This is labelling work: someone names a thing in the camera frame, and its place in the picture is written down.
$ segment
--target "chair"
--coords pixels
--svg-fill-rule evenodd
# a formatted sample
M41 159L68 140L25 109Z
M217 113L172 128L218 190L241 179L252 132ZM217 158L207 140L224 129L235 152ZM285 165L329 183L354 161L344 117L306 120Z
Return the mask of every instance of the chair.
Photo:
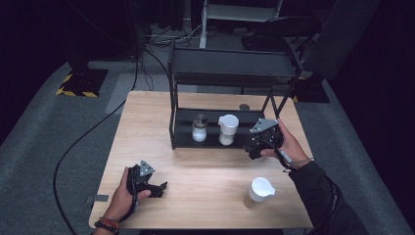
M286 51L290 44L287 37L305 37L305 40L296 48L300 52L301 60L306 44L312 37L321 31L322 23L314 17L281 17L259 23L253 35L243 37L242 44L247 51Z

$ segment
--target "black sleeve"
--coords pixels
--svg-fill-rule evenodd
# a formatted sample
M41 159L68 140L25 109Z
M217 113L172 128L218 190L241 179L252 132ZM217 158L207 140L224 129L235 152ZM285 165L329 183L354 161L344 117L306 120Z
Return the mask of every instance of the black sleeve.
M296 184L302 202L313 226L325 220L333 204L332 186L326 178L326 172L316 162L304 165L290 172ZM359 216L345 201L338 190L336 209L331 213L323 227L324 234L368 234Z

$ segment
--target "human hand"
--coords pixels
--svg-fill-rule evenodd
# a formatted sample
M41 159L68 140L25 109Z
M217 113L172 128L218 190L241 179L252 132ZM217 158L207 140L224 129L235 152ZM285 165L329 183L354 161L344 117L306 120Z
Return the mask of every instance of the human hand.
M124 174L122 175L121 182L116 188L110 206L107 208L103 218L110 219L112 221L120 221L130 210L132 196L127 190L127 178L128 167L124 169ZM138 202L148 198L150 194L150 190L144 190L138 193Z
M284 143L279 148L279 150L284 151L292 160L290 166L292 168L298 169L303 165L308 164L311 162L311 159L305 154L304 150L302 149L299 141L297 141L296 137L290 133L287 127L284 125L283 121L278 118L278 127L280 127L281 133L284 137ZM274 157L278 158L277 154L274 152L273 149L265 149L260 152L263 157Z

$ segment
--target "dark background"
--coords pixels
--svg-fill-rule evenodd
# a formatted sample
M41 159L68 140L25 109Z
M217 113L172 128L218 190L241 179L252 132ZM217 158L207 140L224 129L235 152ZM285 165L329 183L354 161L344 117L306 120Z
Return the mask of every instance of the dark background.
M99 4L72 2L106 33L130 43L124 9L119 1ZM183 1L165 2L172 4L170 6L183 4ZM65 5L65 1L60 3L71 33L82 42L79 51L86 60L116 57L129 50L104 37L74 9ZM414 230L415 184L411 182L414 178L411 147L415 112L412 110L411 79L415 74L415 58L411 43L415 39L415 21L412 9L410 0L382 1L365 33L330 84ZM53 71L66 62L66 58L59 40L60 29L52 23L45 24L39 9L31 1L4 0L0 11L0 143L3 143L36 91ZM149 14L144 20L148 23L153 22L150 19L155 16L154 12L149 11Z

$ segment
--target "jar lid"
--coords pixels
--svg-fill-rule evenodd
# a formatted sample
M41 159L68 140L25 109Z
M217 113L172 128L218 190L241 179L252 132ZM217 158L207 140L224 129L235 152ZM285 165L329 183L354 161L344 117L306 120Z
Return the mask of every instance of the jar lid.
M196 115L193 119L193 126L198 128L205 128L208 125L208 118L205 115Z

